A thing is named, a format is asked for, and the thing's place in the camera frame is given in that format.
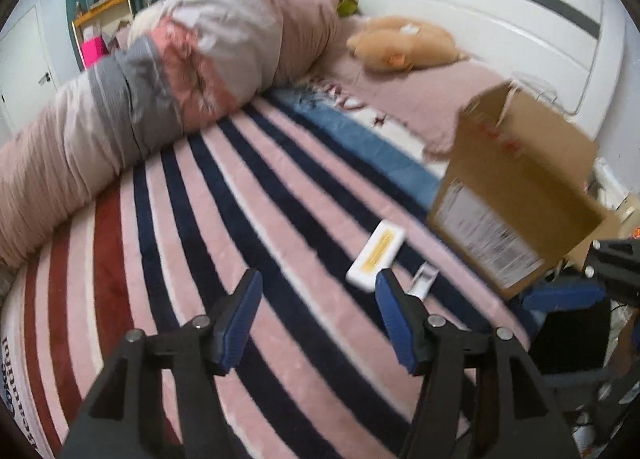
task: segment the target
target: striped blanket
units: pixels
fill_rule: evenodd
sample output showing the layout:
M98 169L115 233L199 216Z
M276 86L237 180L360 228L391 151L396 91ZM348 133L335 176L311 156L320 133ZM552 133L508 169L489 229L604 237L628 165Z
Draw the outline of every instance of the striped blanket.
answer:
M255 267L264 300L252 338L237 371L217 379L247 454L396 457L420 379L396 362L374 296L344 280L381 219L406 229L395 265L404 287L424 261L441 269L431 312L472 330L510 327L524 346L536 330L426 228L437 185L295 89L255 99L126 173L23 267L2 311L4 402L52 458L125 331L173 330ZM163 402L179 438L170 373Z

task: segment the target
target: white door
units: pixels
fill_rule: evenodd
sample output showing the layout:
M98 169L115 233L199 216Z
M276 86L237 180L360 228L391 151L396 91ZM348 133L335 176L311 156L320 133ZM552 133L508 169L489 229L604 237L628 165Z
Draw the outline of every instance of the white door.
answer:
M6 122L16 134L56 93L33 7L0 39L0 93Z

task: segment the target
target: comforter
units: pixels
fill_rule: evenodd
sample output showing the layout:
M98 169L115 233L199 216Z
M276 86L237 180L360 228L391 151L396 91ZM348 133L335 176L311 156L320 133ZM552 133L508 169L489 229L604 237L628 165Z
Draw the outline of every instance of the comforter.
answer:
M0 259L17 269L126 168L301 77L339 0L165 0L126 53L63 86L0 151Z

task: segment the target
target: white headboard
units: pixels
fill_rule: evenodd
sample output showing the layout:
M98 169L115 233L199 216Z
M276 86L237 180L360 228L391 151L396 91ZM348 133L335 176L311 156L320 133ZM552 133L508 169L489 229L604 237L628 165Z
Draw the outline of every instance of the white headboard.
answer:
M447 28L462 49L545 91L595 138L615 91L624 15L607 0L360 0L366 16L398 14Z

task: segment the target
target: metal bolt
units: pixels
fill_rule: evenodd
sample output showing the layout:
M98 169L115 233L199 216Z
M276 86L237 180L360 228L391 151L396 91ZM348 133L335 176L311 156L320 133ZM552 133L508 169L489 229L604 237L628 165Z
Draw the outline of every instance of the metal bolt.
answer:
M196 318L193 319L193 327L196 329L204 329L211 323L211 319L205 314L199 314Z
M507 327L498 327L495 334L500 340L511 340L513 338L513 332Z
M145 332L142 329L132 329L125 334L125 339L129 343L137 342L145 335Z
M598 391L598 401L604 401L611 394L611 384L605 383Z
M431 327L442 327L447 323L445 318L443 316L440 316L439 314L430 315L427 319L427 322L429 322L429 325Z

